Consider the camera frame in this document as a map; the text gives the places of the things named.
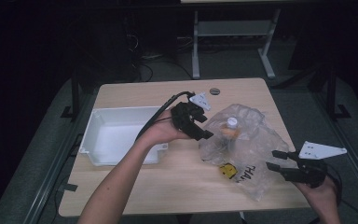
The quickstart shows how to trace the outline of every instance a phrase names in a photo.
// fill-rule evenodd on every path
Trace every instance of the plastic wrapper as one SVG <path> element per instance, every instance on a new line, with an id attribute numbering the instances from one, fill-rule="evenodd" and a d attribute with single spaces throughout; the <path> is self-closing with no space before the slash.
<path id="1" fill-rule="evenodd" d="M 222 132 L 228 118 L 238 121 L 239 134 L 234 139 Z M 257 109 L 231 105 L 210 118 L 204 128 L 213 136 L 200 140 L 200 158 L 219 166 L 223 174 L 256 201 L 280 177 L 267 168 L 266 161 L 281 167 L 296 167 L 295 162 L 272 157 L 272 150 L 287 152 L 289 146 L 267 125 L 265 116 Z"/>

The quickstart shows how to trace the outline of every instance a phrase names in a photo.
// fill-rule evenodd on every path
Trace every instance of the wooden table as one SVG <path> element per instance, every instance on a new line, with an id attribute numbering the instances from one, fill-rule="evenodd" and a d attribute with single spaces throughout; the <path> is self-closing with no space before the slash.
<path id="1" fill-rule="evenodd" d="M 209 90 L 218 88 L 219 95 Z M 103 85 L 94 108 L 161 106 L 181 91 L 205 91 L 212 106 L 207 118 L 231 104 L 257 108 L 267 122 L 294 150 L 280 113 L 261 78 L 173 81 Z M 187 102 L 185 96 L 179 98 Z M 95 167 L 89 158 L 78 154 L 69 178 L 77 190 L 66 191 L 60 205 L 63 217 L 79 216 L 91 193 L 113 167 Z M 129 198 L 124 215 L 181 214 L 308 207 L 293 184 L 279 178 L 260 202 L 252 200 L 218 168 L 203 162 L 195 140 L 175 140 L 159 164 L 144 165 Z"/>

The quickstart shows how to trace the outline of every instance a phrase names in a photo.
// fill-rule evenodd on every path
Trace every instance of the white plastic tray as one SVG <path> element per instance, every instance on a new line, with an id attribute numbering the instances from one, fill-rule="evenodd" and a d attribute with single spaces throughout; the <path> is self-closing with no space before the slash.
<path id="1" fill-rule="evenodd" d="M 118 164 L 158 109 L 154 106 L 93 109 L 79 152 L 86 153 L 95 166 Z M 167 148 L 168 144 L 152 147 L 144 164 L 158 163 L 158 151 Z"/>

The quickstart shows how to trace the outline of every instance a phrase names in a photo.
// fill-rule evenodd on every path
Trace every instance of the yellow label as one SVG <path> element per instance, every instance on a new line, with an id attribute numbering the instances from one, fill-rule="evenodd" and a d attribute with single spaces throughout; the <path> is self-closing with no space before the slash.
<path id="1" fill-rule="evenodd" d="M 238 172 L 237 168 L 231 163 L 226 163 L 219 167 L 220 172 L 225 175 L 227 178 L 231 179 Z"/>

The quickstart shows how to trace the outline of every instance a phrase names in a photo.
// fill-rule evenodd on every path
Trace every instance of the bottle cap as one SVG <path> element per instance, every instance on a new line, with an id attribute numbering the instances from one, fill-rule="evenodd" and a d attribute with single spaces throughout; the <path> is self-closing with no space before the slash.
<path id="1" fill-rule="evenodd" d="M 227 126 L 230 129 L 236 129 L 238 126 L 238 121 L 235 118 L 228 118 L 227 119 Z"/>

